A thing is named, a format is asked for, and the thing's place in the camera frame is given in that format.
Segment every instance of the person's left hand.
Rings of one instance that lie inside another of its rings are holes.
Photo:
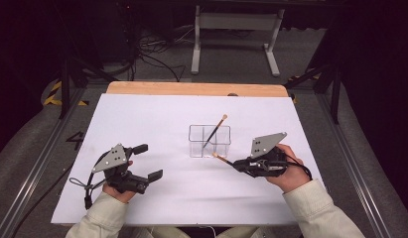
[[[111,195],[112,197],[116,198],[117,200],[123,202],[123,203],[128,203],[130,199],[136,194],[134,191],[125,191],[123,193],[120,193],[117,191],[116,188],[109,186],[107,182],[102,186],[102,191],[105,193]]]

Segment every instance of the sleeve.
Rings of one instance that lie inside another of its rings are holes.
[[[74,225],[67,238],[118,236],[127,213],[128,204],[102,192],[86,215]]]
[[[284,194],[305,238],[364,237],[315,179]]]

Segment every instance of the white table surface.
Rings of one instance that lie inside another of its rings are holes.
[[[265,178],[239,173],[214,158],[190,158],[189,126],[231,127],[231,162],[250,155],[255,137],[287,132],[281,142],[304,160],[313,178],[322,181],[294,104],[289,97],[159,96],[102,94],[70,178],[87,182],[98,158],[116,144],[149,151],[132,155],[134,175],[146,178],[164,170],[160,180],[129,204],[126,224],[276,225],[296,223],[282,191]],[[104,178],[97,173],[94,182]],[[92,194],[95,200],[101,187]],[[86,214],[84,189],[67,180],[52,223],[78,223]]]

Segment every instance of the transparent box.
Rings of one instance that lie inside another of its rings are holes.
[[[227,157],[231,144],[230,127],[219,126],[207,142],[215,128],[215,125],[191,125],[189,127],[190,156],[192,158],[213,157],[213,152]]]

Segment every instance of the person's right hand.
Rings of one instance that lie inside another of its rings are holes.
[[[294,152],[289,146],[278,144],[277,147],[284,151],[284,153],[289,157],[294,158],[300,165],[303,164],[303,161],[296,158],[296,155],[294,155]],[[287,157],[288,162],[296,163],[289,157]],[[292,191],[310,181],[308,175],[306,175],[302,168],[296,166],[289,166],[287,171],[278,177],[266,177],[266,179],[269,182],[279,186],[285,193]]]

